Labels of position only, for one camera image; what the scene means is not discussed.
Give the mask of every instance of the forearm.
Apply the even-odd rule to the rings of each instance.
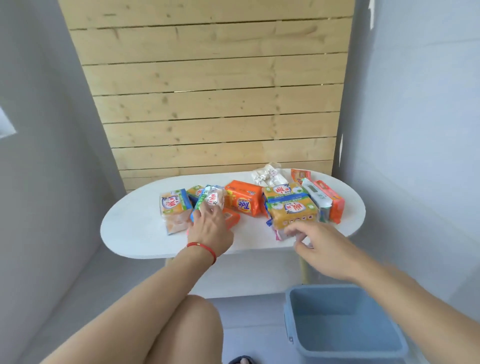
[[[142,362],[162,327],[212,261],[205,249],[183,249],[167,267],[120,298],[42,364]]]
[[[366,258],[354,281],[402,327],[432,364],[477,363],[480,324],[422,288],[403,272],[395,273]]]

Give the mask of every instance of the white tabletop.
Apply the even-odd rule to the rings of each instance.
[[[284,170],[290,176],[290,169]],[[360,196],[347,184],[323,173],[312,171],[312,179],[322,180],[345,199],[342,222],[333,224],[342,234],[350,236],[365,219],[365,205]],[[232,180],[253,183],[250,172],[199,174],[177,176],[149,183],[123,197],[105,215],[100,234],[105,245],[114,253],[129,258],[150,259],[174,257],[187,242],[184,231],[167,235],[160,215],[159,197],[162,193],[195,185],[225,186]],[[241,214],[238,225],[232,228],[235,240],[226,254],[255,249],[289,249],[294,238],[275,240],[266,218]]]

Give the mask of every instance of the red string bracelet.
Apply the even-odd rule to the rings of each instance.
[[[213,263],[212,263],[212,265],[215,264],[215,262],[216,262],[216,254],[215,254],[215,252],[213,251],[212,248],[210,248],[209,246],[206,246],[206,245],[204,245],[204,244],[202,244],[202,243],[188,243],[188,244],[187,244],[187,248],[188,248],[189,246],[201,246],[202,248],[208,250],[208,251],[210,252],[210,254],[213,256]]]

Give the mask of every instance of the orange package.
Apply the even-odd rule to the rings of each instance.
[[[256,184],[232,181],[225,186],[228,198],[225,204],[233,210],[251,216],[265,214],[262,188]]]
[[[328,187],[328,184],[326,184],[325,182],[315,181],[314,184],[333,200],[332,207],[330,208],[329,219],[335,224],[339,224],[342,219],[343,209],[345,207],[345,200],[340,197],[338,193]]]
[[[303,180],[304,178],[310,179],[312,175],[309,170],[294,170],[294,169],[290,170],[290,174],[293,178],[293,181],[298,182],[300,184],[301,184],[301,180]]]
[[[227,223],[227,229],[230,230],[240,221],[240,214],[236,213],[229,208],[223,209],[223,216],[225,216],[225,222]]]

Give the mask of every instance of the black sandal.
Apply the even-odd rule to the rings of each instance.
[[[253,360],[251,357],[249,357],[247,355],[239,356],[238,358],[233,359],[228,364],[240,364],[240,360],[242,360],[242,359],[247,359],[250,364],[256,364],[255,360]]]

